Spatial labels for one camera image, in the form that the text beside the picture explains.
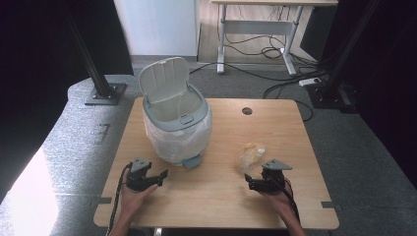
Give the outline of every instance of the wire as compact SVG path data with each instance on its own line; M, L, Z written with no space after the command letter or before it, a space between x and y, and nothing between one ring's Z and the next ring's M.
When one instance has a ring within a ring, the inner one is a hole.
M289 19L289 11L291 10L291 6L288 6L288 12L287 12L287 22L288 22L288 19Z
M311 108L309 105L307 105L306 103L299 101L299 100L294 100L295 102L304 105L305 107L307 107L310 110L310 116L303 119L303 122L307 122L309 120L311 120L313 118L314 112L313 112L313 108Z
M308 77L319 77L319 76L323 76L325 74L326 74L326 72L323 72L323 70L318 70L318 71L306 73L306 74L301 75L301 76L293 77L292 79L288 79L285 83L274 85L270 88L267 88L264 92L263 98L266 98L273 90L278 89L279 87L288 86L288 85L291 85L291 84L294 84L294 83L298 83L299 81L304 80Z
M245 20L245 17L242 15L242 9L240 9L240 5L237 5L237 7L239 8L239 14L242 17L243 20Z
M276 95L275 99L278 99L278 98L279 98L279 95L280 95L280 94L281 94L281 92L282 92L282 88L283 88L283 87L279 87L279 91L278 91L278 94Z
M292 81L292 80L294 80L294 79L297 79L297 78L298 78L298 77L292 77L292 78L287 78L287 79L269 78L269 77L261 76L261 75L258 75L258 74L252 73L252 72L248 72L248 71L242 70L242 69L240 69L240 68L238 68L238 67L232 66L232 65L227 64L227 63L219 63L219 62L207 63L207 64L205 64L204 66L201 66L201 67L199 67L199 68L194 69L193 71L191 71L191 72L190 72L190 75L191 75L191 74L193 74L193 73L195 73L195 72L197 72L197 71L200 71L200 70L201 70L202 68L204 68L204 67L207 67L207 66L210 66L210 65L218 65L218 64L219 64L219 65L225 65L225 66L231 67L231 68L233 68L233 69L236 69L236 70L238 70L238 71L240 71L240 72L246 73L246 74L248 74L248 75L252 75L252 76L259 77L259 78L266 79L266 80L270 80L270 81L281 81L281 82L287 82L287 81Z
M282 191L282 193L287 197L287 199L291 202L291 206L292 206L292 209L294 210L295 216L297 217L298 222L300 222L300 214L298 213L298 207L297 207L297 204L294 201L294 198L288 193L288 191L286 191L285 187L282 188L282 186L280 186L279 183L276 182L272 177L268 176L268 179L271 180ZM288 186L291 188L291 192L294 194L294 192L292 191L292 187L289 184L289 182L286 179L284 179L284 180L288 184Z
M273 15L274 15L274 12L277 12L277 9L275 9L275 8L273 8L273 11L272 11L272 13L271 13L271 17L270 17L270 20L272 20L272 18L273 18ZM218 29L218 24L219 24L219 16L220 16L220 7L219 7L219 5L217 6L217 38L218 38L218 41L220 41L220 32L219 32L219 29ZM231 41L231 40L229 40L229 38L227 37L227 33L225 33L224 34L224 38L229 42L229 43L231 43L231 44L235 44L235 43L242 43L242 42L247 42L247 41L250 41L250 40L254 40L254 39L256 39L256 38L261 38L261 37L269 37L269 44L271 45L271 47L264 47L263 49L261 49L261 52L259 52L259 53L248 53L248 52L243 52L243 51L241 51L241 50L239 50L239 49L237 49L236 47L234 47L234 46L231 46L231 45L226 45L226 44L223 44L224 45L224 47L229 47L229 48L232 48L232 49L234 49L234 50L236 50L237 52L239 52L239 53L241 53L241 54L243 54L243 55L246 55L246 56L259 56L259 55L264 55L265 57L267 57L268 59L278 59L279 57L281 57L282 56L282 53L281 53L281 51L279 50L279 48L276 48L275 46L273 46L272 45L272 43L271 43L271 40L272 39L275 39L275 40L277 40L277 41L279 41L282 45L283 45L283 47L285 47L285 44L281 41L281 40L279 40L278 38L276 38L276 37L273 37L272 35L259 35L259 36L254 36L254 37L251 37L251 38L248 38L248 39L244 39L244 40L241 40L241 41ZM271 52L273 52L273 51L276 51L277 53L278 53L278 55L276 55L276 56L269 56L268 55L268 53L271 53Z
M300 73L300 75L305 75L306 73L308 73L308 72L302 72L301 71L302 69L314 69L314 70L317 70L317 68L314 67L314 66L300 66L300 67L298 67L298 72Z
M119 195L120 189L122 188L123 175L125 174L126 169L130 167L132 167L132 162L129 162L129 164L123 168L122 174L120 175L119 183L116 188L116 196L114 198L113 211L111 211L110 222L108 223L107 232L105 234L106 236L110 234L111 230L113 230L114 216L116 215L117 206L119 205Z
M309 66L318 66L318 65L320 65L320 63L318 63L316 61L312 61L312 60L306 59L304 57L297 56L294 53L290 52L289 54L291 55L293 60L298 61L302 64L309 65Z
M278 15L276 15L276 19L278 20L278 21L281 21L281 16L282 16L282 11L284 10L284 7L281 7L281 12L279 13L279 17L278 17Z

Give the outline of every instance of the hole in table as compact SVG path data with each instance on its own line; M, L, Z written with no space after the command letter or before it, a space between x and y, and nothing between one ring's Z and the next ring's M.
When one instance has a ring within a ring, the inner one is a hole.
M250 107L244 107L242 109L243 114L245 115L251 115L252 114L252 109Z

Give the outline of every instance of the desk leg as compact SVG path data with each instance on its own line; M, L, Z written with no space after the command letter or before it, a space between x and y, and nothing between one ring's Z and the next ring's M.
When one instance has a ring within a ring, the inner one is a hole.
M224 73L224 23L226 22L226 8L227 5L221 6L221 19L220 19L220 45L217 51L217 73Z
M288 37L288 40L285 44L285 48L281 48L282 58L284 59L285 66L288 69L289 75L293 76L297 73L295 72L294 66L292 65L291 57L289 51L291 49L292 41L294 40L295 32L297 31L298 24L300 22L301 13L303 12L303 6L299 6L297 9L297 14L295 20L292 22L291 34Z

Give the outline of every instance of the trash can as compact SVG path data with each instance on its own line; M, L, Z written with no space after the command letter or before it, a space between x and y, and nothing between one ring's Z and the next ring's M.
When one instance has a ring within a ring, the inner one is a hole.
M174 57L145 67L139 75L144 121L156 154L173 165L194 168L211 135L211 109L189 83L188 63Z

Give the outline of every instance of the crumpled plastic bag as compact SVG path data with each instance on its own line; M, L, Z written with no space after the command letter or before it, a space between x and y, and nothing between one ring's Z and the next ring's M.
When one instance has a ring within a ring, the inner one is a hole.
M241 173L250 173L259 166L265 156L266 146L259 143L248 143L243 146L239 157L238 166Z

